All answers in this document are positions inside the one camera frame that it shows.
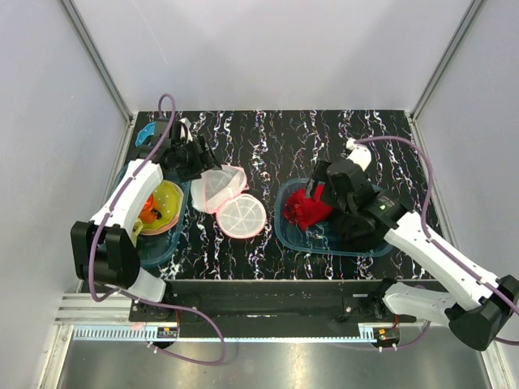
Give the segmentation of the teal plastic bin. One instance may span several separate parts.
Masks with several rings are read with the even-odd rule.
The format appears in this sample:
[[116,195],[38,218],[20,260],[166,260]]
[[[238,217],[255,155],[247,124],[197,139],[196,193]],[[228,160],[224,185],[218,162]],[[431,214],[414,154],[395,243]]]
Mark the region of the teal plastic bin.
[[177,225],[170,231],[155,236],[138,236],[136,249],[144,269],[152,269],[169,262],[177,249],[183,231],[183,221],[187,213],[187,203],[190,199],[190,182],[180,182],[178,178],[169,175],[171,182],[177,184],[183,191],[183,201]]
[[387,242],[381,242],[375,249],[369,251],[349,250],[332,230],[327,222],[312,225],[302,231],[297,225],[291,224],[284,216],[285,204],[288,198],[307,184],[306,178],[293,178],[284,183],[277,192],[274,212],[275,233],[281,244],[291,250],[324,255],[339,255],[348,257],[381,257],[392,250]]

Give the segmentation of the orange mug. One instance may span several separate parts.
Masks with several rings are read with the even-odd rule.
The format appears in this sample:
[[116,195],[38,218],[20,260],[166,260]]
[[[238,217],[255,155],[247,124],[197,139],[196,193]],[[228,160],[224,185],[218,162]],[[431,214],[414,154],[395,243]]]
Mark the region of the orange mug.
[[139,218],[144,224],[151,224],[162,218],[162,213],[159,208],[159,203],[155,200],[153,194],[149,195],[143,208],[139,213]]

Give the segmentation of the yellow dotted bowl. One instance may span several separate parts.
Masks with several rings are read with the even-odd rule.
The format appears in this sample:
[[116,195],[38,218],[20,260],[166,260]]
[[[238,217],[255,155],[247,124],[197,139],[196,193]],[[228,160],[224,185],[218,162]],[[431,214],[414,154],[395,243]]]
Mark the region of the yellow dotted bowl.
[[162,217],[165,216],[167,219],[170,219],[177,213],[180,216],[183,191],[177,184],[163,180],[151,195],[154,195],[155,200],[159,203]]

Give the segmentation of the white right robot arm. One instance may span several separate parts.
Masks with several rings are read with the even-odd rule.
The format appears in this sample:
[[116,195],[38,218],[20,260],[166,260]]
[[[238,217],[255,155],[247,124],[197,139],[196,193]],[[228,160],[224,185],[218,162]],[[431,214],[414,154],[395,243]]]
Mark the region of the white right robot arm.
[[498,277],[466,258],[429,230],[411,203],[388,190],[377,190],[365,165],[343,159],[316,162],[305,195],[332,208],[331,226],[348,250],[369,251],[382,242],[409,255],[444,287],[444,292],[383,280],[368,301],[372,318],[386,321],[408,315],[448,327],[465,345],[486,350],[518,311],[518,280]]

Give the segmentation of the blue dotted plate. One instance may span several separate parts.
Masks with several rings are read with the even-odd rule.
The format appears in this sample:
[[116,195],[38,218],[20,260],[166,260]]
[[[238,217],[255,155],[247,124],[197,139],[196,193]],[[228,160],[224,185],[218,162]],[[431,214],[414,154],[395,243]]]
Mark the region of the blue dotted plate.
[[156,124],[156,122],[150,122],[139,131],[135,139],[136,147],[142,146],[149,137],[155,135]]

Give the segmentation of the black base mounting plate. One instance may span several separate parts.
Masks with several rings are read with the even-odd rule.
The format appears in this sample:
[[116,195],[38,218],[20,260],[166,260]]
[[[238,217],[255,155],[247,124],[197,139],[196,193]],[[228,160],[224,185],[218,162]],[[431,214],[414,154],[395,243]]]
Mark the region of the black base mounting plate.
[[372,308],[378,280],[175,280],[168,302],[188,307],[179,315],[184,338],[214,337],[209,316],[226,340],[356,336],[357,325],[392,326],[396,317]]

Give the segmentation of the black garment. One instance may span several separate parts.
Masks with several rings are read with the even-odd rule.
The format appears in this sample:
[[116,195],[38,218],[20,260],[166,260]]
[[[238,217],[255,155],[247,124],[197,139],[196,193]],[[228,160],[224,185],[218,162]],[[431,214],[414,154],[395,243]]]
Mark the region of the black garment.
[[341,246],[347,251],[368,252],[386,245],[380,235],[379,225],[370,216],[345,214],[334,210],[328,222]]

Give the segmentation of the right teal plastic bin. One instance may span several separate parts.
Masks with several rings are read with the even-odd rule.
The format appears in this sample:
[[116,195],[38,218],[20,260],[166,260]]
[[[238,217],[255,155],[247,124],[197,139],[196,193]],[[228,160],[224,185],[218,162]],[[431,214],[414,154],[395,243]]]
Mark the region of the right teal plastic bin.
[[339,255],[348,257],[381,257],[392,250],[387,242],[381,242],[375,249],[369,251],[349,250],[332,230],[327,222],[312,225],[302,231],[297,225],[291,224],[284,216],[285,204],[288,198],[307,184],[306,178],[293,178],[284,183],[277,192],[274,212],[275,233],[281,244],[291,250],[324,255]]

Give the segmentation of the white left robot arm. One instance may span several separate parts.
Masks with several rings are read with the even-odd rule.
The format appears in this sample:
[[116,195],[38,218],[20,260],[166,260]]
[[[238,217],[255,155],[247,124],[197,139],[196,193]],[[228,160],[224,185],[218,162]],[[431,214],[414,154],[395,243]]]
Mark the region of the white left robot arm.
[[77,221],[72,226],[78,278],[88,282],[91,291],[100,284],[146,301],[153,318],[169,319],[175,301],[165,295],[166,283],[142,267],[131,241],[134,224],[165,174],[189,182],[220,168],[205,137],[193,135],[187,119],[158,118],[153,134],[135,149],[122,180],[100,211],[90,221]]

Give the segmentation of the red bra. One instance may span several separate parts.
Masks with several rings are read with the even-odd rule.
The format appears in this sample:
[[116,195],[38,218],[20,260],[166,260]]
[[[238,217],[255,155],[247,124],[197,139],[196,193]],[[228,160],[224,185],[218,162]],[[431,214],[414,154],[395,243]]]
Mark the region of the red bra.
[[332,207],[320,199],[324,184],[319,184],[312,197],[305,196],[305,189],[296,190],[286,201],[283,216],[302,231],[325,221],[332,213]]

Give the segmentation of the left teal plastic bin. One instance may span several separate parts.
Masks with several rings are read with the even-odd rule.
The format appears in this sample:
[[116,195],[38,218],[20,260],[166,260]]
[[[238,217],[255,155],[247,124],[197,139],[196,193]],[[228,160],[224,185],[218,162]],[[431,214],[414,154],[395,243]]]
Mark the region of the left teal plastic bin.
[[155,236],[138,236],[136,249],[144,269],[152,269],[169,262],[177,249],[183,231],[183,221],[187,213],[187,203],[190,199],[190,182],[180,182],[178,178],[169,175],[171,182],[177,184],[183,191],[183,201],[177,225],[170,231]]

